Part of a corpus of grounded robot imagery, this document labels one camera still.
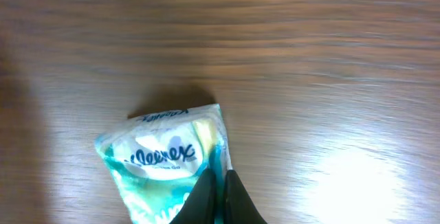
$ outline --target table surface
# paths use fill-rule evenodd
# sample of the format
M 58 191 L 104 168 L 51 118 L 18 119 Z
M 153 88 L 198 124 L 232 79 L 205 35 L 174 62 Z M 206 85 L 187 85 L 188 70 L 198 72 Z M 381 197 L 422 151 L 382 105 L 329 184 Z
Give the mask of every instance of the table surface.
M 438 223 L 440 0 L 0 0 L 0 223 L 130 223 L 94 138 L 218 102 L 275 223 Z

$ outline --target plastic wrapper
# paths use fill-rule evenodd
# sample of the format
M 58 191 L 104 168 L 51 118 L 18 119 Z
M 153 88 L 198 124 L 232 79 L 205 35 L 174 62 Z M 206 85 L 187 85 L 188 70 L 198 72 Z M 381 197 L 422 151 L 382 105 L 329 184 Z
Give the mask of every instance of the plastic wrapper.
M 222 196 L 232 169 L 218 104 L 132 118 L 98 137 L 95 146 L 135 224 L 170 223 L 206 168 L 215 171 Z M 219 210 L 216 224 L 223 222 Z

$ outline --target tissue packet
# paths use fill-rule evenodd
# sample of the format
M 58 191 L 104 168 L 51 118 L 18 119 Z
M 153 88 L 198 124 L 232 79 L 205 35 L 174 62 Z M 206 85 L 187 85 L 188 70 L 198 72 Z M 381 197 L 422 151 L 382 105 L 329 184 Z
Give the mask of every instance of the tissue packet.
M 200 174 L 217 179 L 215 223 L 232 169 L 218 104 L 165 111 L 127 120 L 95 141 L 135 224 L 168 224 L 181 210 Z

